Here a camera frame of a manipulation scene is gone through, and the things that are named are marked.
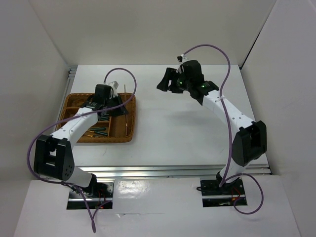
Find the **gold spoon green handle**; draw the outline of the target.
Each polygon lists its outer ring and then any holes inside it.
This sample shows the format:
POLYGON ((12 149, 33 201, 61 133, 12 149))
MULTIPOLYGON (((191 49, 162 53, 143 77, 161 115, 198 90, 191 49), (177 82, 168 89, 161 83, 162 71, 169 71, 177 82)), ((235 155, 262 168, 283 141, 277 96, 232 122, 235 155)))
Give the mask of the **gold spoon green handle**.
POLYGON ((85 133, 87 137, 108 137, 108 134, 100 131, 87 131, 85 133))
POLYGON ((94 128, 90 128, 90 131, 105 131, 107 130, 106 127, 94 127, 94 128))

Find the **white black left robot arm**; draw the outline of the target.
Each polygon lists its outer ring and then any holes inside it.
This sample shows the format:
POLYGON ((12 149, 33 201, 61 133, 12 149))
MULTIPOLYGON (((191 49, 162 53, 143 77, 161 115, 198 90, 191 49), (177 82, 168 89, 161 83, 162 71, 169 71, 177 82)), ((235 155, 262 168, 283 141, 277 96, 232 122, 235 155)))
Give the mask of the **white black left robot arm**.
POLYGON ((73 147, 97 122, 128 113, 117 93, 119 84, 97 84, 77 113, 61 128, 36 140, 34 172, 80 187, 86 197, 96 195, 100 184, 94 174, 75 166, 73 147))

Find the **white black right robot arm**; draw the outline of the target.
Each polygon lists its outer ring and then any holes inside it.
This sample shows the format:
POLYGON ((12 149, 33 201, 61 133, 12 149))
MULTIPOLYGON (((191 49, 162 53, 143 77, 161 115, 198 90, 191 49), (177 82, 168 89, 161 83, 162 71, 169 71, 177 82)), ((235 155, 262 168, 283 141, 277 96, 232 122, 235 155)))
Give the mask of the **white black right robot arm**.
POLYGON ((267 151, 266 125, 244 115, 220 93, 215 83, 206 81, 197 60, 184 62, 178 69, 167 68, 157 89, 177 94, 187 91, 227 125, 230 160, 216 175, 218 192, 225 194, 231 190, 247 166, 267 151))

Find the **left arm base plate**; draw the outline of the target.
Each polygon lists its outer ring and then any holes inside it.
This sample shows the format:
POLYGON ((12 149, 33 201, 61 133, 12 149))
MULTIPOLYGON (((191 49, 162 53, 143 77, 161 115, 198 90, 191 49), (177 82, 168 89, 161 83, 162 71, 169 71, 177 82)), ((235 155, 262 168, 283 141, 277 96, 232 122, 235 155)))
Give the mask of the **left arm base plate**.
MULTIPOLYGON (((98 188, 92 193, 88 194, 83 192, 87 205, 90 209, 112 209, 113 208, 113 194, 114 182, 99 183, 98 188)), ((83 210, 86 209, 84 200, 74 188, 69 191, 67 202, 67 210, 83 210)))

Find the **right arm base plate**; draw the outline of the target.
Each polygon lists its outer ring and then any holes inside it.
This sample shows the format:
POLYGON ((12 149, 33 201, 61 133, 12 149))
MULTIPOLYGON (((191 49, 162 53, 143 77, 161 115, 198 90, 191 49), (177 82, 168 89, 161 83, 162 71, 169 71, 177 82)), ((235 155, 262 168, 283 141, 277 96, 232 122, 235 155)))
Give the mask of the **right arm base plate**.
POLYGON ((233 206, 237 201, 238 205, 247 205, 245 190, 241 179, 237 179, 221 188, 217 180, 201 180, 200 186, 196 188, 201 192, 203 207, 224 207, 233 206))

